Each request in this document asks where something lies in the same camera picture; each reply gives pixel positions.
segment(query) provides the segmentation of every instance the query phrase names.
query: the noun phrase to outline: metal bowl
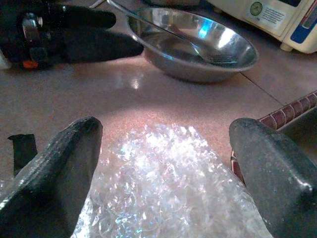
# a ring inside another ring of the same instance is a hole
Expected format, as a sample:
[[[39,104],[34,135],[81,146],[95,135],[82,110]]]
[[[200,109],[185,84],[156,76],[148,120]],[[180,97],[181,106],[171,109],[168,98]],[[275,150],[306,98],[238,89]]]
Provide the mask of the metal bowl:
[[[166,73],[196,82],[218,82],[254,66],[255,47],[233,30],[211,19],[170,8],[145,8],[137,12],[161,27],[176,26],[208,46],[211,55],[233,56],[235,63],[211,64],[193,47],[170,34],[128,17],[133,38],[145,46],[145,58]]]

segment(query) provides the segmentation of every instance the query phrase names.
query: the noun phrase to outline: orange button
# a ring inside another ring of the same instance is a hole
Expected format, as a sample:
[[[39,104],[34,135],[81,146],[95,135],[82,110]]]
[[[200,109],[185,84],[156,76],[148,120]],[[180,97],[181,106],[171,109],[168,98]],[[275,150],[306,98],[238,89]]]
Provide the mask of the orange button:
[[[33,69],[33,68],[37,68],[38,66],[39,66],[39,63],[34,61],[27,60],[23,62],[24,68]]]

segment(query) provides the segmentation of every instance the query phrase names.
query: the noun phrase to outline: blue panel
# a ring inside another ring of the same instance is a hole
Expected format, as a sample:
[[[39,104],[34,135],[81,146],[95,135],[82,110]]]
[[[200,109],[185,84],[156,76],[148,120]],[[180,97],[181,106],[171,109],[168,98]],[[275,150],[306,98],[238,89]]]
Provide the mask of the blue panel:
[[[296,30],[294,31],[294,33],[291,36],[291,40],[295,41],[298,44],[303,43],[306,38],[308,37],[308,35],[311,33],[311,31],[313,30],[313,28],[316,26],[317,24],[317,16],[316,16],[316,11],[317,11],[317,7],[315,7],[315,9],[312,11],[310,17],[314,17],[315,19],[313,19],[313,23],[310,24],[309,28],[307,27],[307,21],[308,20],[312,20],[310,17],[308,17],[308,19],[306,19],[306,21],[302,21],[298,27],[296,28]]]

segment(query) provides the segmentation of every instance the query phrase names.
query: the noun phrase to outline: countertop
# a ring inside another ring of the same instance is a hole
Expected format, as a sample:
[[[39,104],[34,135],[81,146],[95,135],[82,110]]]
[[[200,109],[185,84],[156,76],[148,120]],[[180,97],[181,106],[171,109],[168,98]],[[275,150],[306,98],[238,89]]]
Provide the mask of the countertop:
[[[72,1],[90,5],[94,1]],[[146,6],[126,0],[131,9]],[[101,9],[111,9],[106,3]],[[127,32],[114,11],[115,31]],[[164,74],[143,56],[90,64],[62,64],[45,71],[0,72],[0,179],[13,171],[7,138],[33,133],[38,150],[72,121],[95,116],[104,125],[102,147],[133,128],[163,123],[192,125],[229,166],[228,128],[237,118],[261,118],[317,89],[317,54],[279,49],[268,34],[211,8],[195,12],[215,19],[250,40],[259,50],[257,65],[214,84],[183,82]]]

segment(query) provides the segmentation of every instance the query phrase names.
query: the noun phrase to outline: plastic bubble wrap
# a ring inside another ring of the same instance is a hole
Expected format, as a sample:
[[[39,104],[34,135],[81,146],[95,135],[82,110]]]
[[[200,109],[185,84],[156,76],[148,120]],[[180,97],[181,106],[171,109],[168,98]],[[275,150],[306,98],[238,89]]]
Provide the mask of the plastic bubble wrap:
[[[146,126],[102,154],[72,238],[272,238],[193,127]]]

